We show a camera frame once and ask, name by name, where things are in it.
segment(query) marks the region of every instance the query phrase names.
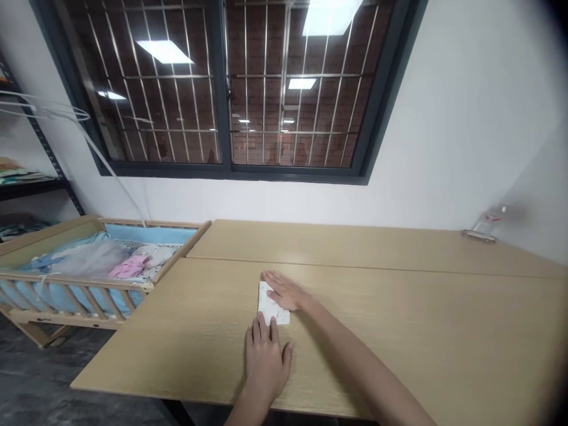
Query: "right hand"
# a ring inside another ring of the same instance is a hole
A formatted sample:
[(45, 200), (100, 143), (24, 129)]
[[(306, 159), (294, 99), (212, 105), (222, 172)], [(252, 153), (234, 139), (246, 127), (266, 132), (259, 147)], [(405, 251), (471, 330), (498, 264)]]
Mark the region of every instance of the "right hand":
[(279, 272), (267, 269), (263, 272), (263, 276), (268, 285), (274, 289), (266, 292), (268, 297), (288, 311), (301, 311), (311, 298), (298, 283)]

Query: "dark window frame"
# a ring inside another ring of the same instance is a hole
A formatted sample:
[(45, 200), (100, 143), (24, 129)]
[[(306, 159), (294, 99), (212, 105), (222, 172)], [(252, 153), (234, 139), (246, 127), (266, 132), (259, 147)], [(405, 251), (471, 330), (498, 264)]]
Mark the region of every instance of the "dark window frame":
[[(72, 105), (84, 109), (92, 117), (95, 117), (54, 0), (30, 0), (30, 2)], [(211, 18), (212, 49), (221, 52), (225, 51), (225, 40), (222, 36), (224, 25), (223, 3), (223, 0), (211, 0), (208, 8)], [(353, 160), (349, 168), (232, 164), (228, 88), (224, 78), (214, 79), (217, 96), (218, 139), (222, 155), (221, 164), (147, 163), (111, 160), (102, 138), (101, 129), (96, 121), (88, 120), (82, 122), (82, 124), (118, 176), (367, 185), (427, 3), (428, 0), (395, 1), (379, 55), (362, 126), (357, 137)], [(213, 55), (212, 71), (214, 75), (225, 75), (226, 60), (223, 55)], [(109, 171), (96, 154), (92, 150), (91, 153), (101, 176), (110, 176)]]

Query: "concrete floor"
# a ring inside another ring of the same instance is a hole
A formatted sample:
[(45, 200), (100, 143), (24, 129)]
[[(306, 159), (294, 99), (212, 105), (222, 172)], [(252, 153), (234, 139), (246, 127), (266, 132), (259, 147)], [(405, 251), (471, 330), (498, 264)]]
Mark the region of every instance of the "concrete floor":
[[(40, 350), (0, 314), (0, 426), (166, 426), (149, 399), (69, 388), (112, 333), (77, 327), (61, 346)], [(196, 426), (221, 426), (230, 412), (230, 407), (185, 405)], [(265, 422), (303, 424), (368, 423), (282, 412), (270, 412)]]

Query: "white wall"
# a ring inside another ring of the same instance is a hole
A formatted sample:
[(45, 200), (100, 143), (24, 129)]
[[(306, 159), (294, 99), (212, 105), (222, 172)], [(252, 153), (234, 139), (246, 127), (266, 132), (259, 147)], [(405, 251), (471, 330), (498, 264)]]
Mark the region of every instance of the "white wall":
[(503, 198), (498, 237), (568, 265), (568, 117)]
[[(566, 70), (546, 27), (521, 0), (430, 0), (368, 186), (124, 180), (158, 220), (469, 227), (568, 111), (557, 97)], [(0, 47), (23, 90), (68, 101), (27, 2), (0, 0)], [(88, 211), (137, 216), (72, 124), (43, 129)]]

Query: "crib slat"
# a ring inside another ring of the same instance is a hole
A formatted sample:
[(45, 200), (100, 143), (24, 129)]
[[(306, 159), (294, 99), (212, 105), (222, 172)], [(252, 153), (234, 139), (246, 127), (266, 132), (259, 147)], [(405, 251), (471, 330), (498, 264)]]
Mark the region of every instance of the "crib slat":
[(117, 319), (119, 319), (120, 321), (124, 321), (124, 316), (120, 312), (120, 309), (118, 309), (114, 300), (112, 300), (111, 294), (109, 293), (108, 289), (102, 288), (101, 292), (102, 292), (103, 296), (105, 297), (106, 301), (108, 302), (108, 304), (110, 305), (113, 313), (117, 316)]
[(101, 309), (101, 307), (99, 306), (99, 304), (97, 303), (97, 301), (95, 300), (95, 297), (93, 296), (93, 294), (91, 293), (91, 291), (87, 288), (87, 287), (80, 287), (81, 290), (83, 291), (83, 294), (85, 295), (85, 297), (87, 297), (87, 300), (89, 301), (89, 303), (91, 304), (92, 308), (95, 310), (95, 312), (99, 315), (100, 319), (106, 320), (107, 316), (105, 315), (105, 313), (103, 312), (103, 310)]
[[(33, 286), (32, 284), (30, 284), (30, 283), (27, 282), (27, 281), (22, 281), (22, 283), (24, 283), (24, 287), (26, 287), (30, 293), (37, 294), (37, 292), (34, 290), (34, 286)], [(41, 306), (44, 307), (44, 309), (42, 310), (42, 312), (50, 312), (50, 313), (52, 313), (52, 314), (55, 313), (55, 310), (54, 310), (49, 304), (47, 304), (47, 303), (41, 298), (41, 296), (40, 296), (39, 294), (37, 295), (37, 301), (39, 302), (39, 304), (40, 304)]]
[(0, 287), (0, 296), (2, 296), (4, 299), (6, 299), (8, 301), (8, 303), (12, 306), (12, 308), (14, 308), (16, 311), (22, 311), (23, 309), (20, 308), (20, 306), (14, 302), (2, 289), (2, 287)]
[(73, 294), (73, 291), (69, 288), (69, 286), (68, 285), (62, 285), (62, 287), (63, 287), (63, 291), (65, 291), (65, 294), (67, 295), (67, 297), (69, 299), (71, 299), (71, 301), (75, 305), (75, 308), (77, 309), (77, 312), (80, 313), (81, 317), (89, 318), (90, 315), (85, 310), (83, 305), (81, 305), (81, 302), (79, 302), (79, 300), (77, 299), (77, 296), (75, 296)]
[(8, 285), (8, 287), (10, 287), (10, 289), (11, 289), (14, 293), (16, 293), (18, 296), (20, 296), (20, 298), (22, 298), (23, 300), (25, 300), (25, 302), (26, 302), (26, 303), (28, 304), (28, 306), (29, 306), (28, 309), (29, 309), (30, 311), (32, 311), (32, 312), (39, 312), (39, 309), (37, 309), (37, 308), (34, 306), (34, 304), (31, 303), (31, 302), (29, 301), (29, 299), (28, 299), (26, 296), (24, 296), (24, 294), (18, 289), (18, 287), (16, 286), (16, 284), (14, 283), (14, 281), (12, 281), (12, 280), (5, 280), (5, 281), (6, 281), (6, 284)]
[(135, 310), (135, 307), (134, 307), (134, 303), (132, 302), (132, 299), (130, 298), (130, 295), (128, 294), (128, 292), (126, 290), (120, 290), (120, 294), (122, 295), (122, 298), (124, 299), (124, 303), (126, 303), (126, 306), (128, 306), (128, 310), (130, 311), (130, 314), (132, 314)]

